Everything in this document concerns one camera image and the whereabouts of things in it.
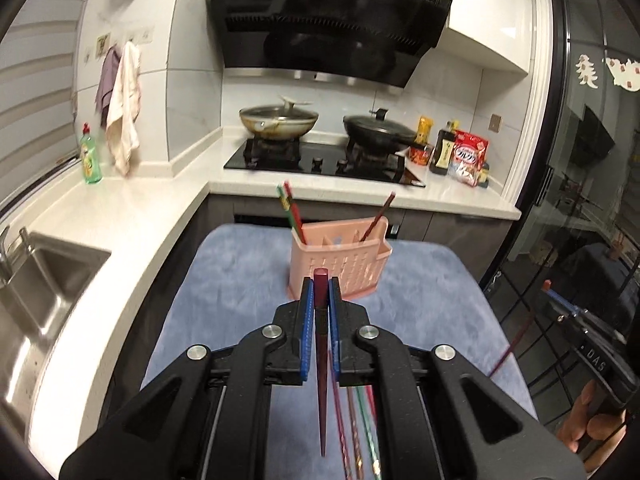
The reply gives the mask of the person's right hand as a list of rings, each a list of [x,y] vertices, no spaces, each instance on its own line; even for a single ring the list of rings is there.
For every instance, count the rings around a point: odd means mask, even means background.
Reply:
[[[592,440],[602,441],[602,446],[584,460],[588,476],[594,474],[612,455],[617,445],[626,436],[623,426],[626,412],[618,415],[599,414],[591,416],[589,409],[597,392],[597,382],[591,379],[575,400],[570,414],[559,426],[556,437],[573,453],[576,453],[579,440],[586,434]]]

